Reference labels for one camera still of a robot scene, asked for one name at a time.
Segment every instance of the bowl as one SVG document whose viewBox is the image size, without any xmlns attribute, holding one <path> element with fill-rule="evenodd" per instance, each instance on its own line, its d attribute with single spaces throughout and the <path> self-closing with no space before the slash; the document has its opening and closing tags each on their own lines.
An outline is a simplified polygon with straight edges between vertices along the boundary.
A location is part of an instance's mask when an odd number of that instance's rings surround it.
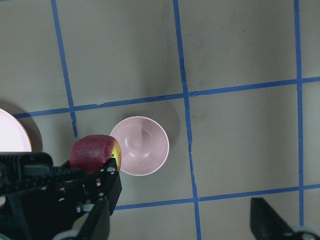
<svg viewBox="0 0 320 240">
<path fill-rule="evenodd" d="M 0 152 L 31 152 L 31 142 L 24 127 L 1 108 Z"/>
<path fill-rule="evenodd" d="M 145 116 L 132 116 L 111 131 L 121 146 L 121 168 L 126 174 L 145 176 L 157 171 L 167 160 L 169 139 L 163 127 Z"/>
</svg>

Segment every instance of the apple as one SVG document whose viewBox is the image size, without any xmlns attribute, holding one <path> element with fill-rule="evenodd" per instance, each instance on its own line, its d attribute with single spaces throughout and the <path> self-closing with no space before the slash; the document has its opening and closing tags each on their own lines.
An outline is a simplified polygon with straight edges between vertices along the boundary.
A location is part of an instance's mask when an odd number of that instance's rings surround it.
<svg viewBox="0 0 320 240">
<path fill-rule="evenodd" d="M 70 153 L 70 167 L 84 169 L 92 174 L 104 167 L 110 158 L 115 158 L 117 170 L 121 166 L 121 147 L 113 136 L 89 135 L 76 141 Z"/>
</svg>

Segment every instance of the floor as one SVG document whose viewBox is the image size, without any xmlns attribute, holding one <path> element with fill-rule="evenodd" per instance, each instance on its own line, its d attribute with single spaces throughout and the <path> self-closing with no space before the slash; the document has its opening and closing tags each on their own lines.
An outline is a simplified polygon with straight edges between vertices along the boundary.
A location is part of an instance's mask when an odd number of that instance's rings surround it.
<svg viewBox="0 0 320 240">
<path fill-rule="evenodd" d="M 255 196 L 320 233 L 319 26 L 317 0 L 0 0 L 0 108 L 56 166 L 127 117 L 163 126 L 111 240 L 253 240 Z"/>
</svg>

